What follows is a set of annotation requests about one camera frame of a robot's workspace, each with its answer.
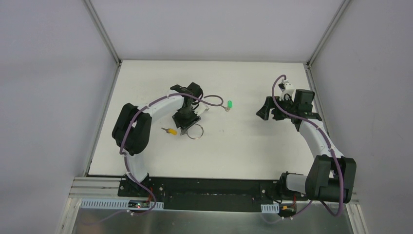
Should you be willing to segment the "silver keyring with clips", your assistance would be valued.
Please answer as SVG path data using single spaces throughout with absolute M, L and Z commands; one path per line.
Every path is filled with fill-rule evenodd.
M 198 140 L 203 137 L 204 132 L 205 131 L 203 126 L 196 123 L 193 126 L 189 127 L 187 130 L 183 131 L 181 135 L 191 140 Z

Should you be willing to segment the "green tagged key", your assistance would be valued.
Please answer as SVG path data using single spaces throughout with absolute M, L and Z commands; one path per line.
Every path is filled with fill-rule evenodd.
M 233 103 L 232 103 L 231 100 L 228 100 L 227 103 L 226 103 L 226 105 L 221 105 L 221 107 L 222 107 L 226 112 L 229 112 L 229 111 L 232 109 L 232 107 L 233 107 Z

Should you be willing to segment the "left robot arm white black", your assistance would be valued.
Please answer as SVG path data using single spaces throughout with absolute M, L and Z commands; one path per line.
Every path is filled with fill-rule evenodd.
M 140 162 L 139 154 L 147 147 L 152 124 L 167 114 L 172 114 L 175 127 L 186 135 L 190 127 L 201 120 L 200 107 L 204 97 L 200 85 L 192 82 L 189 86 L 173 85 L 170 90 L 144 105 L 126 103 L 112 130 L 112 138 L 119 147 L 119 153 L 125 162 L 126 178 L 130 181 L 130 191 L 136 197 L 148 193 L 147 170 Z

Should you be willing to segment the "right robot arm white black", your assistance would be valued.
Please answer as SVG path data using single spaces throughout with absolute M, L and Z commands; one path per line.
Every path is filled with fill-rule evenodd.
M 346 204 L 352 198 L 357 164 L 336 149 L 326 134 L 320 115 L 312 111 L 314 97 L 313 91 L 304 89 L 297 89 L 294 97 L 267 96 L 256 112 L 263 120 L 291 120 L 314 158 L 307 175 L 282 173 L 276 192 L 284 200 L 298 192 L 310 200 Z

